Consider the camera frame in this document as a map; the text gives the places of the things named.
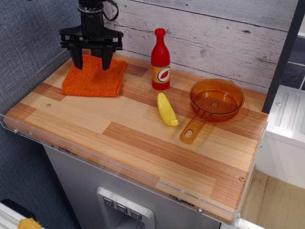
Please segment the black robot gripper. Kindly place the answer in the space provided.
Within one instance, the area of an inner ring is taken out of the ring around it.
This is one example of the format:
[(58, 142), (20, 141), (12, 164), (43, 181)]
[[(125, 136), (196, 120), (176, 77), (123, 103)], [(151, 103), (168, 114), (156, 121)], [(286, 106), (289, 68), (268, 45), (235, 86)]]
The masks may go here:
[(82, 49), (102, 49), (102, 68), (108, 70), (112, 53), (122, 50), (123, 33), (108, 29), (104, 19), (113, 22), (119, 15), (116, 4), (116, 14), (109, 18), (104, 12), (103, 4), (79, 4), (77, 10), (81, 14), (81, 24), (76, 27), (60, 29), (61, 47), (70, 50), (70, 55), (76, 68), (82, 69)]

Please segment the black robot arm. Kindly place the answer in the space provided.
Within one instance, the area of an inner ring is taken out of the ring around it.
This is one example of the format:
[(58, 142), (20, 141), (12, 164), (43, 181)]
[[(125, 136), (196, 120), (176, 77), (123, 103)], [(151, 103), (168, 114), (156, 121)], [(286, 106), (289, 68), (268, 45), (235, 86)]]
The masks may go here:
[(89, 49), (92, 56), (101, 58), (104, 71), (111, 65), (112, 54), (122, 50), (123, 33), (104, 25), (104, 19), (113, 22), (119, 15), (117, 4), (112, 0), (107, 2), (116, 8), (112, 18), (108, 18), (104, 12), (103, 0), (80, 0), (77, 9), (81, 14), (81, 24), (59, 30), (61, 47), (70, 52), (75, 67), (80, 70), (83, 67), (83, 49)]

